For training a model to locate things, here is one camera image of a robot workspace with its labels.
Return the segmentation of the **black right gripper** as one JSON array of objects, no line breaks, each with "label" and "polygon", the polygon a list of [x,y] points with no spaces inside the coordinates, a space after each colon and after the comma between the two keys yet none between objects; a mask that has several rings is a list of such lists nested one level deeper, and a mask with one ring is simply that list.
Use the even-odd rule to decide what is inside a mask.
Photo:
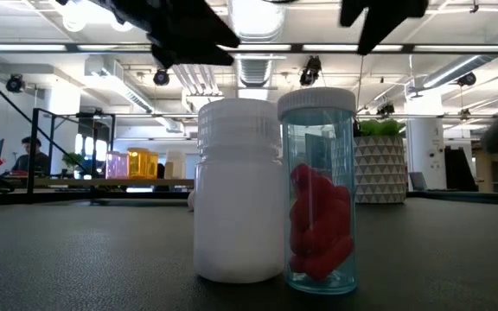
[{"label": "black right gripper", "polygon": [[341,0],[340,25],[352,26],[368,7],[358,54],[369,54],[405,17],[423,17],[428,6],[429,0]]}]

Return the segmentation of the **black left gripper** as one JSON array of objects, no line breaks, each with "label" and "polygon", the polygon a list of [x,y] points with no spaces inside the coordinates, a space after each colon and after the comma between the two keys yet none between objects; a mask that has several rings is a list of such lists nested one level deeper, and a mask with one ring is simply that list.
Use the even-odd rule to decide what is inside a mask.
[{"label": "black left gripper", "polygon": [[211,46],[167,49],[151,45],[156,63],[231,66],[233,57],[213,46],[236,48],[239,37],[205,0],[56,0],[64,25],[82,30],[88,24],[108,24],[119,32],[138,28],[161,43],[192,40]]}]

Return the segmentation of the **small white medicine bottle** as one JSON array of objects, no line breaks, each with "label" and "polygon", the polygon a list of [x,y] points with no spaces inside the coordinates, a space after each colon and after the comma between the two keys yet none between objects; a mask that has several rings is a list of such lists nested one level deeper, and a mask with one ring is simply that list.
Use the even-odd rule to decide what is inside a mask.
[{"label": "small white medicine bottle", "polygon": [[178,150],[168,150],[165,162],[165,179],[184,179],[186,177],[186,155]]}]

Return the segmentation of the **blue bottle with red pills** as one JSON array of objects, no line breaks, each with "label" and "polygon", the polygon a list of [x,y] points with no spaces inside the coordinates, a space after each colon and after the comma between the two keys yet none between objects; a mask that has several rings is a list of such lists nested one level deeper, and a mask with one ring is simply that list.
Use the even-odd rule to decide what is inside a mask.
[{"label": "blue bottle with red pills", "polygon": [[285,268],[294,289],[343,295],[357,287],[354,135],[356,97],[334,87],[278,100],[286,182]]}]

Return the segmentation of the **green artificial plant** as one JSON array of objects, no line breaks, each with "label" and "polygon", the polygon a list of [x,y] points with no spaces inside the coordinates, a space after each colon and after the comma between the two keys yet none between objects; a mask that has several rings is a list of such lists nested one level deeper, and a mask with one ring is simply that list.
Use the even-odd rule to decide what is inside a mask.
[{"label": "green artificial plant", "polygon": [[394,119],[387,118],[381,121],[368,119],[356,121],[354,137],[360,136],[398,136],[404,125]]}]

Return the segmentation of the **white geometric planter pot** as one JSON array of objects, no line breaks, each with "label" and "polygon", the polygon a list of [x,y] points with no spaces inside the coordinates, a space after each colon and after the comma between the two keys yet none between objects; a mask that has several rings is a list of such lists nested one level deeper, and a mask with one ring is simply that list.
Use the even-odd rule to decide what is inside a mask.
[{"label": "white geometric planter pot", "polygon": [[401,204],[406,197],[405,149],[400,136],[354,139],[355,201]]}]

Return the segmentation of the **small green potted plant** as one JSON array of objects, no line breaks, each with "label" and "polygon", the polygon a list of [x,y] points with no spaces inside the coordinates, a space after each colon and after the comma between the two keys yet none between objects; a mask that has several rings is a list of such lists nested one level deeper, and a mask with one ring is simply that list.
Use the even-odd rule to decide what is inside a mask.
[{"label": "small green potted plant", "polygon": [[62,161],[65,168],[61,174],[64,179],[81,179],[85,174],[85,166],[83,165],[84,158],[81,154],[74,152],[66,153],[62,156]]}]

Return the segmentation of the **grey laptop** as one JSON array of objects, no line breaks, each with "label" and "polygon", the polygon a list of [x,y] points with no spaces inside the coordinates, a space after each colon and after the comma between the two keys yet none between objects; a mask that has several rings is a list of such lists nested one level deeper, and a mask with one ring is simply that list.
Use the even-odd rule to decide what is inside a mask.
[{"label": "grey laptop", "polygon": [[427,189],[425,177],[422,172],[410,172],[409,177],[413,191],[425,191]]}]

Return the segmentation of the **black cabinet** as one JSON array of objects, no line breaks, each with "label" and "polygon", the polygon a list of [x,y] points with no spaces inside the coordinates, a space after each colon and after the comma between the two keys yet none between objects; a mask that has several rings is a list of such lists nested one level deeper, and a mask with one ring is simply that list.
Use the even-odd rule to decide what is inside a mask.
[{"label": "black cabinet", "polygon": [[446,187],[451,191],[477,192],[478,186],[471,173],[463,149],[444,149]]}]

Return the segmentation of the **silver ventilation duct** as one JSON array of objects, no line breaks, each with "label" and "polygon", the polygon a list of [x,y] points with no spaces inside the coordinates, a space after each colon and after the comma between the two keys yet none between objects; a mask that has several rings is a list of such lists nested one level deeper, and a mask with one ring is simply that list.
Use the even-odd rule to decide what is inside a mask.
[{"label": "silver ventilation duct", "polygon": [[[283,30],[286,8],[264,0],[227,0],[233,32],[244,43],[276,41]],[[273,60],[270,55],[243,55],[237,60],[239,82],[245,87],[269,84]]]}]

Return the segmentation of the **black overhead frame bar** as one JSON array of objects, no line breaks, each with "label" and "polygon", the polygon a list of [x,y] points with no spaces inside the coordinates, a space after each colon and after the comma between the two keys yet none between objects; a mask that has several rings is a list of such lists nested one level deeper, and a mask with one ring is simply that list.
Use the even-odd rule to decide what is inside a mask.
[{"label": "black overhead frame bar", "polygon": [[[247,43],[237,48],[225,47],[234,54],[354,54],[356,44]],[[26,43],[0,42],[0,54],[144,54],[149,43]],[[372,54],[498,54],[498,44],[380,44]]]}]

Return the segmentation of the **wooden shelf black metal frame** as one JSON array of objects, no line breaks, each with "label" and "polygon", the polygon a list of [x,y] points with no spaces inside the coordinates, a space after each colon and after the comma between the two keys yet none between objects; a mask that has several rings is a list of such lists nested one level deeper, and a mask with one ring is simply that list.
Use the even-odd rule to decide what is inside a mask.
[{"label": "wooden shelf black metal frame", "polygon": [[[78,124],[78,119],[87,118],[94,121],[95,119],[109,117],[112,120],[111,126],[111,137],[110,137],[110,148],[112,149],[114,146],[114,138],[115,138],[115,129],[116,129],[116,114],[107,114],[107,113],[86,113],[86,112],[78,112],[81,114],[81,117],[74,118],[75,124]],[[50,130],[54,129],[54,123],[56,118],[51,118]],[[41,185],[43,181],[49,181],[49,178],[37,178],[35,177],[35,140],[37,137],[31,132],[31,147],[29,150],[29,170],[27,173],[27,186],[26,186],[26,194],[31,203],[34,202],[34,194],[35,194],[35,186],[36,184]],[[50,149],[49,144],[49,159],[52,159],[53,149]],[[93,145],[93,158],[92,165],[94,165],[94,175],[90,175],[92,177],[91,180],[72,180],[73,186],[82,186],[82,187],[90,187],[90,195],[95,198],[96,192],[99,187],[110,187],[110,186],[182,186],[182,187],[194,187],[195,181],[193,179],[164,179],[164,180],[131,180],[131,179],[115,179],[115,180],[107,180],[104,178],[99,178],[96,168],[96,156],[97,150],[96,145]]]}]

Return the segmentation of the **black diagonal frame brace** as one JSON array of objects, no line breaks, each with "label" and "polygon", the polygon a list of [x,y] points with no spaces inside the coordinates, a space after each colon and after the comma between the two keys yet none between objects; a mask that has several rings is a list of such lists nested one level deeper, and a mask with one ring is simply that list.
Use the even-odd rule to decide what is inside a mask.
[{"label": "black diagonal frame brace", "polygon": [[[48,110],[45,110],[45,109],[42,109],[42,108],[34,108],[32,110],[32,116],[31,117],[28,117],[27,114],[21,110],[7,95],[5,95],[3,93],[3,91],[0,89],[0,97],[8,104],[10,105],[19,115],[21,115],[27,122],[29,122],[31,124],[31,132],[35,135],[35,137],[37,137],[38,134],[41,134],[42,136],[44,136],[48,141],[49,141],[49,144],[50,144],[50,149],[52,148],[56,148],[58,149],[63,155],[66,154],[66,153],[69,153],[68,151],[64,150],[54,139],[53,139],[53,134],[54,134],[54,129],[52,129],[50,131],[50,134],[48,135],[46,132],[44,132],[39,126],[38,126],[38,122],[39,122],[39,113],[42,111],[42,112],[45,112],[46,114],[48,114],[51,118],[60,118],[64,121],[68,121],[68,122],[71,122],[73,123],[74,122],[74,118],[79,118],[81,117],[81,114],[79,113],[75,113],[75,114],[55,114],[51,111],[48,111]],[[88,174],[88,175],[94,175],[94,172],[93,172],[93,169],[94,169],[94,165],[92,165],[91,167],[87,168],[85,167],[84,170],[85,170],[85,174]]]}]

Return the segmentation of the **black table edge rail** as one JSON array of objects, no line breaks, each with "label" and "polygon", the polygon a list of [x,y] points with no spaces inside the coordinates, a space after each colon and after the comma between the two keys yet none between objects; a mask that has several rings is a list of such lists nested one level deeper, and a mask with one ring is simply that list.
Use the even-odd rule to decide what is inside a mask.
[{"label": "black table edge rail", "polygon": [[[498,193],[456,192],[456,191],[425,191],[408,192],[407,198],[429,200],[461,201],[498,205]],[[109,193],[109,192],[38,192],[0,194],[1,205],[35,204],[72,200],[186,200],[187,193],[157,192],[157,193]]]}]

